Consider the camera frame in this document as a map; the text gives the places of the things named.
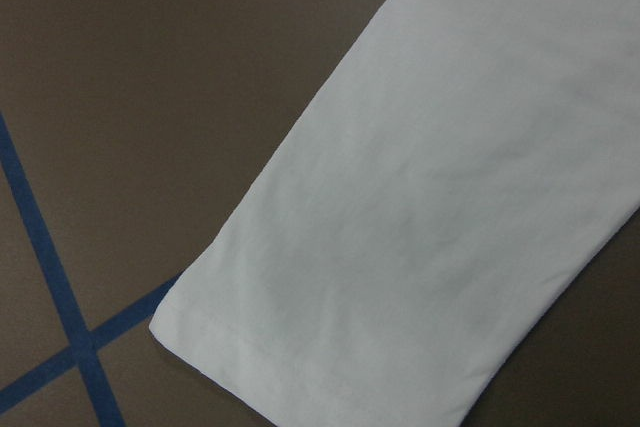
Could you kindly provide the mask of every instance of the fabric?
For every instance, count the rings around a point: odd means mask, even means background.
[[[458,425],[640,203],[640,0],[387,0],[159,306],[281,427]]]

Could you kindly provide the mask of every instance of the brown floor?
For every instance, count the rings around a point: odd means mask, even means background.
[[[0,0],[0,108],[90,328],[212,240],[384,0]],[[0,389],[67,344],[0,176]],[[640,216],[466,427],[640,425]],[[100,351],[129,426],[266,426],[151,337]],[[76,369],[0,426],[96,426]]]

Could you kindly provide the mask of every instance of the brown surface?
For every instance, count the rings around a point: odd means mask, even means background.
[[[0,106],[90,327],[208,245],[383,1],[0,0]],[[29,273],[0,291],[0,326],[18,339],[0,344],[0,383],[64,340],[7,196],[5,185],[0,268]],[[466,427],[640,425],[638,222],[526,339]],[[21,315],[33,332],[16,327]],[[268,425],[143,325],[100,357],[128,425]],[[0,425],[93,425],[86,396],[68,404],[72,377]],[[25,420],[47,403],[64,412]]]
[[[67,345],[62,324],[58,320],[2,169],[0,279],[2,389]]]
[[[98,427],[80,372],[70,370],[0,417],[2,427]]]

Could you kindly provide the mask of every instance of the white garment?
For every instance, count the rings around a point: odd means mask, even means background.
[[[640,0],[387,0],[153,318],[280,427],[453,427],[640,202]]]

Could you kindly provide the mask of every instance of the folded cloth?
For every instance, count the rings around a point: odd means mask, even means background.
[[[640,0],[387,0],[151,330],[281,427],[459,425],[639,133]]]

